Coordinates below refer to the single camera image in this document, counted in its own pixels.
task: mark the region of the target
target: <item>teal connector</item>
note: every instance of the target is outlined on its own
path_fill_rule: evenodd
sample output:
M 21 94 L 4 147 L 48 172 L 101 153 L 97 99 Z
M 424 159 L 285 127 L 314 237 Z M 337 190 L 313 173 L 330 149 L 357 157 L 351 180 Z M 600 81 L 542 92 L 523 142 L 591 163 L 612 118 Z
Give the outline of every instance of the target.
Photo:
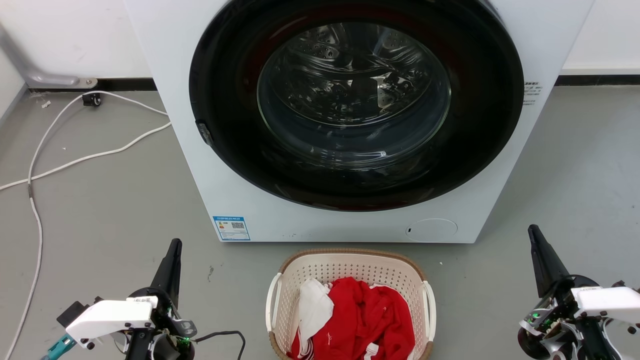
M 69 334 L 65 334 L 57 343 L 53 344 L 53 346 L 49 348 L 47 355 L 45 355 L 41 360 L 58 360 L 62 354 L 71 350 L 74 345 L 76 345 L 76 341 L 69 336 Z

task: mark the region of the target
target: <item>washing machine door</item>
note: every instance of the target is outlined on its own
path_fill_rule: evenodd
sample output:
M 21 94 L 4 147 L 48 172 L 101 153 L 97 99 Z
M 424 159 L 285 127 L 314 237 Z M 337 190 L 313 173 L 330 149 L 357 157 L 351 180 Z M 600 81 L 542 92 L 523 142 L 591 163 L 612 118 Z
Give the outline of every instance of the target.
M 231 0 L 193 56 L 203 139 L 285 199 L 372 211 L 474 177 L 522 107 L 518 53 L 479 1 Z

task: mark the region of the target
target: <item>plastic laundry basket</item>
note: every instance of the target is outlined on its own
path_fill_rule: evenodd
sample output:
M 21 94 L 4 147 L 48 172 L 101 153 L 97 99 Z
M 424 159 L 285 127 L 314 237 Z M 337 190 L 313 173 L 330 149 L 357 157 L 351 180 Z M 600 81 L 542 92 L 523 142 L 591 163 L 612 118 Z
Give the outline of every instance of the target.
M 267 294 L 266 323 L 271 346 L 287 360 L 298 326 L 300 286 L 309 277 L 321 283 L 354 277 L 369 285 L 396 289 L 409 304 L 415 334 L 416 360 L 431 355 L 436 332 L 433 290 L 420 268 L 410 259 L 391 252 L 364 249 L 307 250 L 282 264 Z

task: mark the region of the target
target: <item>power cord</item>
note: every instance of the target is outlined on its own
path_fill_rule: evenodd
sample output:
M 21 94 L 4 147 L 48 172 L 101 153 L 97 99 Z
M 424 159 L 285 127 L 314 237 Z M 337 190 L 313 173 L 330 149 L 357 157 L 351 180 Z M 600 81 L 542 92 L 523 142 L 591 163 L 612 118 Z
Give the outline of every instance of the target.
M 240 360 L 240 358 L 242 357 L 242 353 L 244 351 L 244 345 L 246 344 L 246 342 L 244 341 L 244 336 L 242 335 L 242 332 L 239 332 L 237 330 L 212 332 L 209 335 L 205 335 L 205 336 L 202 336 L 201 338 L 197 338 L 197 339 L 193 340 L 193 342 L 199 343 L 201 341 L 205 341 L 205 340 L 211 339 L 214 336 L 218 336 L 218 335 L 233 335 L 233 334 L 238 334 L 240 336 L 240 338 L 242 339 L 242 347 L 240 347 L 240 353 L 238 353 L 238 359 L 237 359 L 237 360 Z
M 40 179 L 41 177 L 47 176 L 49 174 L 53 174 L 54 172 L 60 171 L 64 168 L 67 168 L 71 165 L 77 164 L 79 162 L 82 162 L 84 160 L 88 160 L 88 159 L 93 159 L 93 158 L 98 158 L 99 156 L 104 156 L 104 155 L 109 155 L 109 154 L 115 154 L 116 152 L 120 152 L 120 151 L 125 151 L 126 149 L 130 148 L 133 144 L 135 144 L 136 142 L 144 139 L 145 137 L 156 133 L 160 130 L 166 129 L 167 127 L 169 127 L 171 125 L 171 122 L 165 124 L 164 126 L 161 126 L 157 129 L 153 129 L 151 131 L 147 131 L 146 133 L 140 135 L 139 137 L 137 137 L 135 140 L 133 140 L 132 142 L 128 143 L 127 145 L 116 149 L 116 150 L 112 150 L 112 151 L 106 151 L 106 152 L 101 152 L 99 154 L 94 154 L 94 155 L 90 155 L 90 156 L 85 156 L 83 158 L 80 158 L 78 160 L 75 161 L 71 161 L 70 163 L 67 163 L 65 165 L 62 165 L 60 167 L 54 168 L 52 170 L 49 170 L 43 174 L 37 175 L 37 176 L 33 176 L 33 165 L 36 162 L 36 159 L 38 157 L 38 153 L 40 152 L 40 148 L 42 147 L 42 144 L 44 143 L 44 140 L 47 138 L 47 135 L 49 134 L 49 132 L 51 131 L 51 129 L 53 128 L 53 126 L 57 123 L 58 119 L 62 116 L 62 114 L 69 108 L 69 106 L 71 106 L 71 104 L 73 104 L 74 102 L 82 99 L 83 95 L 89 95 L 89 94 L 106 94 L 106 95 L 110 95 L 113 97 L 117 97 L 119 99 L 125 100 L 125 101 L 129 101 L 129 102 L 133 102 L 134 104 L 138 104 L 144 108 L 147 108 L 149 110 L 155 111 L 156 113 L 160 113 L 163 115 L 167 115 L 164 111 L 160 111 L 157 109 L 154 109 L 150 106 L 144 105 L 141 102 L 129 99 L 127 97 L 124 96 L 120 96 L 120 95 L 116 95 L 116 94 L 112 94 L 110 92 L 106 92 L 106 91 L 100 91 L 100 90 L 95 90 L 95 91 L 89 91 L 86 92 L 82 95 L 78 95 L 75 99 L 71 100 L 63 109 L 62 111 L 60 111 L 60 113 L 58 114 L 58 116 L 56 116 L 56 118 L 53 120 L 53 122 L 51 123 L 51 125 L 49 126 L 49 128 L 47 129 L 47 131 L 44 133 L 42 139 L 40 140 L 40 143 L 38 144 L 38 147 L 36 148 L 36 152 L 33 155 L 33 158 L 31 159 L 31 164 L 29 166 L 29 175 L 27 176 L 27 178 L 25 180 L 20 180 L 20 181 L 16 181 L 14 183 L 10 183 L 4 186 L 0 186 L 0 190 L 4 190 L 7 188 L 10 188 L 12 186 L 18 185 L 18 184 L 22 184 L 22 183 L 27 183 L 27 191 L 29 194 L 29 201 L 31 202 L 31 209 L 33 210 L 33 214 L 36 217 L 36 222 L 38 223 L 38 240 L 39 240 L 39 245 L 38 245 L 38 260 L 37 260 L 37 264 L 36 264 L 36 273 L 33 276 L 33 283 L 31 284 L 31 290 L 29 291 L 29 296 L 27 297 L 27 303 L 24 306 L 24 311 L 22 312 L 22 318 L 20 318 L 20 324 L 18 324 L 18 329 L 15 332 L 15 336 L 13 337 L 13 341 L 11 343 L 11 346 L 9 347 L 9 350 L 6 353 L 6 357 L 4 358 L 4 360 L 9 360 L 9 358 L 11 358 L 11 355 L 13 354 L 13 350 L 15 349 L 15 345 L 18 342 L 18 338 L 20 337 L 20 333 L 22 332 L 22 327 L 24 326 L 24 322 L 27 318 L 27 313 L 29 312 L 29 307 L 31 306 L 31 300 L 33 299 L 33 293 L 36 290 L 36 284 L 38 282 L 38 277 L 40 276 L 40 266 L 42 265 L 42 222 L 40 221 L 40 215 L 38 214 L 38 210 L 36 209 L 36 205 L 35 202 L 33 200 L 33 190 L 31 188 L 31 181 L 34 179 Z

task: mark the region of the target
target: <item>washing machine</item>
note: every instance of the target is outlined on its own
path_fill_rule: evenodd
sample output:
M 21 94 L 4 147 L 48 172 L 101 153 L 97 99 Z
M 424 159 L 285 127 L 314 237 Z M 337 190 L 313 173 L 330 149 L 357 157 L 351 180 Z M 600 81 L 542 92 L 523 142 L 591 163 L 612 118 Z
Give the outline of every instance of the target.
M 125 0 L 221 241 L 473 243 L 593 0 Z

